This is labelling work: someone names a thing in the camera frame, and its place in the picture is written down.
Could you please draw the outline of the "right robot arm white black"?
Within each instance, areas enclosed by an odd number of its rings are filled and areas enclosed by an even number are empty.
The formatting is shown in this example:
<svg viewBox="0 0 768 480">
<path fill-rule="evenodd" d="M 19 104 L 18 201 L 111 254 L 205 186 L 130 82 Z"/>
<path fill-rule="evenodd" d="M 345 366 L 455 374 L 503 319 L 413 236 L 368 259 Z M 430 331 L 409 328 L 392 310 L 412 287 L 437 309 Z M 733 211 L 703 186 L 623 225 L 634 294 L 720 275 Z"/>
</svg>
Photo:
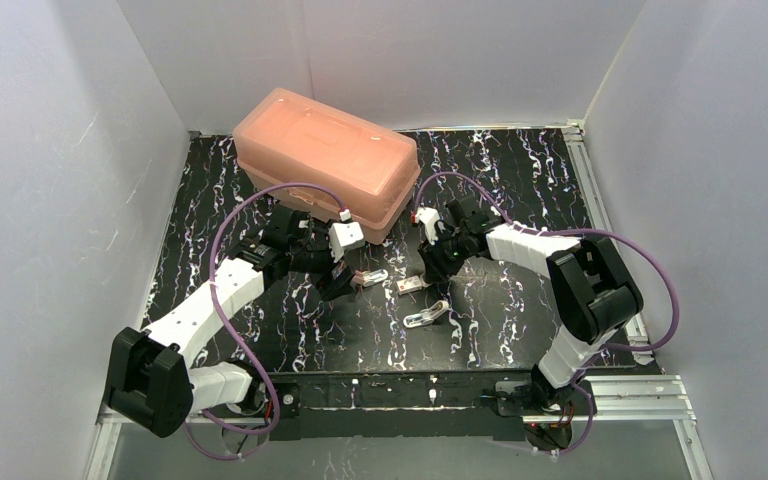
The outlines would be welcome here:
<svg viewBox="0 0 768 480">
<path fill-rule="evenodd" d="M 528 233 L 473 197 L 446 207 L 449 221 L 428 207 L 412 215 L 425 234 L 419 246 L 425 282 L 448 281 L 471 258 L 512 263 L 546 278 L 561 326 L 532 368 L 526 391 L 543 406 L 559 402 L 585 364 L 643 309 L 643 296 L 614 243 L 597 235 Z"/>
</svg>

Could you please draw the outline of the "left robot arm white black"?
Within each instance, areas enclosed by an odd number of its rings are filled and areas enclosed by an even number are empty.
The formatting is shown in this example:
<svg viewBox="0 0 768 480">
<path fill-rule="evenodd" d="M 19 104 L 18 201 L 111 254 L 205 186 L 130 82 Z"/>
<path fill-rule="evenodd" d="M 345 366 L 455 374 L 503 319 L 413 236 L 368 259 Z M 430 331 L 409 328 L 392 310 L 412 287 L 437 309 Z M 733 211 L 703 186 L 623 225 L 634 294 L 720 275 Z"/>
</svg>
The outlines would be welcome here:
<svg viewBox="0 0 768 480">
<path fill-rule="evenodd" d="M 222 404 L 243 403 L 255 378 L 250 358 L 196 367 L 206 343 L 231 318 L 291 272 L 305 273 L 320 297 L 355 292 L 356 271 L 348 251 L 365 243 L 359 223 L 323 222 L 277 206 L 260 233 L 234 245 L 214 281 L 143 330 L 126 327 L 112 342 L 102 402 L 165 438 L 190 414 Z"/>
</svg>

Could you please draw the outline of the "white mini stapler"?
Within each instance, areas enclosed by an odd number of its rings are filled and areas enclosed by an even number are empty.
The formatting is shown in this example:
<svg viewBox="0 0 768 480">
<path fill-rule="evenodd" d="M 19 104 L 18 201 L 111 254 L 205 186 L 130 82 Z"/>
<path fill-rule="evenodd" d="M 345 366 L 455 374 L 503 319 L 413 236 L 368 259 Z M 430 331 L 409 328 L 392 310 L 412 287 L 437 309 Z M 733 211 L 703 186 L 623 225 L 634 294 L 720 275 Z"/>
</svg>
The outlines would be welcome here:
<svg viewBox="0 0 768 480">
<path fill-rule="evenodd" d="M 406 329 L 419 328 L 432 325 L 439 317 L 451 310 L 450 304 L 446 300 L 439 300 L 432 306 L 425 308 L 417 313 L 407 315 L 403 318 L 402 324 Z"/>
</svg>

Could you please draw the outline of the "pink mini stapler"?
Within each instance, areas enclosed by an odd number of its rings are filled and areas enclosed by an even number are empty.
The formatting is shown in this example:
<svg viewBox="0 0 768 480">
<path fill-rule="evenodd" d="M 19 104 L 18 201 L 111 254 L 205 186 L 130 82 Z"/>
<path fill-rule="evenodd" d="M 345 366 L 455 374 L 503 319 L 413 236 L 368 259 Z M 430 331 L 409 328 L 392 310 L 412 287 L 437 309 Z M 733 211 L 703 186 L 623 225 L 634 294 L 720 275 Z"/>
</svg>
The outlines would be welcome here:
<svg viewBox="0 0 768 480">
<path fill-rule="evenodd" d="M 389 273 L 385 269 L 357 270 L 352 277 L 351 284 L 358 288 L 368 288 L 384 282 L 388 277 Z"/>
</svg>

